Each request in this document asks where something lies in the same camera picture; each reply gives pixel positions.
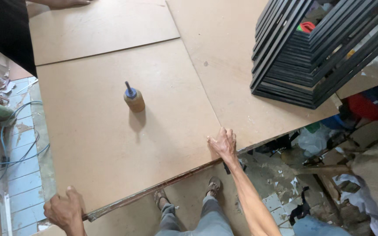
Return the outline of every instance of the red object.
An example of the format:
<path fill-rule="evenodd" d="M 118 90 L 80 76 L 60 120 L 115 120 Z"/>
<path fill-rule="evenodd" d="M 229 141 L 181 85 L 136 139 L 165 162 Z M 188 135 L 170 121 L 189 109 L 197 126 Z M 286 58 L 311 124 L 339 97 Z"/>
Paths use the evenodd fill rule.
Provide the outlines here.
<path fill-rule="evenodd" d="M 300 24 L 301 29 L 306 32 L 310 33 L 316 26 L 312 22 L 303 22 Z"/>
<path fill-rule="evenodd" d="M 354 94 L 346 98 L 348 100 L 349 110 L 360 117 L 367 118 L 371 121 L 378 121 L 378 105 L 371 102 L 362 94 Z"/>

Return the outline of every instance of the foot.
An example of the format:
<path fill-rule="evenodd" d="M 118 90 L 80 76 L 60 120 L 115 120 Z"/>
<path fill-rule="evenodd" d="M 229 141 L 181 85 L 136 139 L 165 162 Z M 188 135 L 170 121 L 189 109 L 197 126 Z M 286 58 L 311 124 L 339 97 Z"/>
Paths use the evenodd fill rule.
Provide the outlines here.
<path fill-rule="evenodd" d="M 165 195 L 164 189 L 157 190 L 154 192 L 154 201 L 160 210 L 163 209 L 166 203 L 170 203 L 170 201 L 167 199 L 167 196 Z"/>
<path fill-rule="evenodd" d="M 217 176 L 210 178 L 207 188 L 207 196 L 217 197 L 219 190 L 221 189 L 221 180 Z"/>

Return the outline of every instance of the electric wire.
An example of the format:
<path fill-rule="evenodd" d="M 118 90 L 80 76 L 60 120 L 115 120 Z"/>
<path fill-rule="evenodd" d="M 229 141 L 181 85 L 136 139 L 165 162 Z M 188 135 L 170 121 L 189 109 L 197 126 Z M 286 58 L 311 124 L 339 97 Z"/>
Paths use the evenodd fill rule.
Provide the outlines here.
<path fill-rule="evenodd" d="M 28 102 L 28 103 L 26 103 L 26 104 L 20 106 L 17 110 L 15 110 L 15 111 L 14 111 L 14 112 L 8 117 L 8 119 L 6 120 L 6 122 L 9 122 L 9 120 L 10 120 L 13 116 L 16 117 L 16 116 L 18 115 L 17 112 L 20 111 L 20 110 L 22 110 L 25 106 L 27 106 L 27 105 L 29 105 L 29 104 L 32 104 L 32 103 L 34 103 L 34 102 L 43 103 L 42 101 L 31 101 L 31 102 Z M 7 149 L 6 149 L 5 142 L 4 142 L 4 137 L 3 137 L 3 134 L 4 134 L 4 128 L 5 128 L 5 127 L 6 127 L 6 124 L 3 124 L 3 126 L 1 127 L 0 138 L 1 138 L 1 143 L 2 143 L 2 147 L 3 147 L 4 155 L 8 158 Z M 0 177 L 0 181 L 1 181 L 1 179 L 5 176 L 5 174 L 7 173 L 7 169 L 8 169 L 9 167 L 11 167 L 11 166 L 13 166 L 13 165 L 15 165 L 15 164 L 17 164 L 17 163 L 19 163 L 19 162 L 22 162 L 22 161 L 28 160 L 28 159 L 30 159 L 30 158 L 34 158 L 34 157 L 36 157 L 37 155 L 39 155 L 40 153 L 42 153 L 43 151 L 45 151 L 46 148 L 48 148 L 48 147 L 50 146 L 50 144 L 47 144 L 47 146 L 46 146 L 44 149 L 42 149 L 39 153 L 33 155 L 32 157 L 25 158 L 25 157 L 27 156 L 27 154 L 29 153 L 29 151 L 32 149 L 32 147 L 37 143 L 39 137 L 40 137 L 40 135 L 39 135 L 39 133 L 37 133 L 36 140 L 33 142 L 33 144 L 30 146 L 29 150 L 24 154 L 24 156 L 23 156 L 22 158 L 20 158 L 20 160 L 18 160 L 18 161 L 13 161 L 13 162 L 1 162 L 1 163 L 0 163 L 0 165 L 6 165 L 6 166 L 5 166 L 5 169 L 4 169 L 5 171 L 4 171 L 4 173 L 3 173 L 3 174 L 1 175 L 1 177 Z"/>

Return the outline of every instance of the black frame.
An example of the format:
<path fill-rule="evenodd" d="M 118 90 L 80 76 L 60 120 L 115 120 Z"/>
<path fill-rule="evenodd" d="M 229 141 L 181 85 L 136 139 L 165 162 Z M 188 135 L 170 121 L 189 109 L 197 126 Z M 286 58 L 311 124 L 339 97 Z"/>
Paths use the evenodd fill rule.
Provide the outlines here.
<path fill-rule="evenodd" d="M 270 0 L 256 24 L 251 93 L 316 109 L 378 55 L 378 0 L 341 0 L 310 33 L 312 0 Z"/>

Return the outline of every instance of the bottle cap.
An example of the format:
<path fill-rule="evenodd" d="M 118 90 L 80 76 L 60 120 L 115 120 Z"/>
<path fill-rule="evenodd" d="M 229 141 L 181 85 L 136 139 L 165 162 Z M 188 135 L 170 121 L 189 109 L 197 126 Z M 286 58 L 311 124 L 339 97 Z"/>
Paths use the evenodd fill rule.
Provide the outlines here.
<path fill-rule="evenodd" d="M 134 98 L 137 96 L 137 91 L 136 91 L 134 88 L 131 88 L 131 87 L 129 86 L 128 81 L 125 81 L 125 84 L 126 84 L 126 87 L 128 88 L 128 89 L 126 89 L 126 91 L 125 91 L 125 95 L 126 95 L 128 98 L 130 98 L 130 99 L 134 99 Z"/>

